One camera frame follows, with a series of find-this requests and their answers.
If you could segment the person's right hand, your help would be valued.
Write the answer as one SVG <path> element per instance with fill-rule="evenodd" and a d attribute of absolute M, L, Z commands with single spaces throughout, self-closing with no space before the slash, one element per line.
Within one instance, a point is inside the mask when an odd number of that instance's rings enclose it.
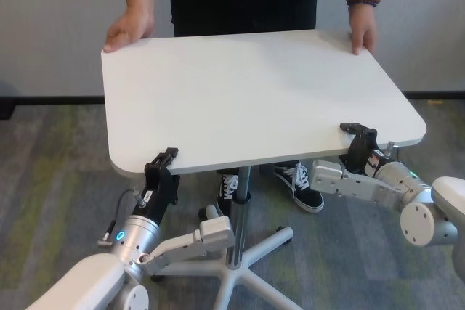
<path fill-rule="evenodd" d="M 149 9 L 128 7 L 108 28 L 102 50 L 105 53 L 115 52 L 141 38 L 149 38 L 154 27 L 154 14 Z"/>

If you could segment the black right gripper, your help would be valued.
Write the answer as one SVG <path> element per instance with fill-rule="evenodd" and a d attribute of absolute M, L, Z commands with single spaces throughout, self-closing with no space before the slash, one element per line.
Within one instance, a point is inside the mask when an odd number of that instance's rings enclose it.
<path fill-rule="evenodd" d="M 374 176 L 389 158 L 377 144 L 377 130 L 360 123 L 341 123 L 340 129 L 354 136 L 349 149 L 339 156 L 344 167 L 353 174 Z"/>

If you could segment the person's left hand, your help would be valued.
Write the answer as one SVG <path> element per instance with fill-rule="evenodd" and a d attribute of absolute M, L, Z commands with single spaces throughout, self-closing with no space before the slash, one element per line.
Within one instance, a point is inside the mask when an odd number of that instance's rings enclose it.
<path fill-rule="evenodd" d="M 359 55 L 365 47 L 373 54 L 378 34 L 374 7 L 367 4 L 349 6 L 349 25 L 352 31 L 352 53 Z"/>

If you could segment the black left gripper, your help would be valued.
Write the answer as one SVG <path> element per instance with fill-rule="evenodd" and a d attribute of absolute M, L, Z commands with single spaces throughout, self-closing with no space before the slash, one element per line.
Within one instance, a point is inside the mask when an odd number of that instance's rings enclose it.
<path fill-rule="evenodd" d="M 144 208 L 138 205 L 134 207 L 133 216 L 142 216 L 154 223 L 161 223 L 168 205 L 177 204 L 180 176 L 172 175 L 167 167 L 177 157 L 178 152 L 176 147 L 167 147 L 145 165 L 145 187 L 142 196 L 149 192 L 151 195 Z"/>

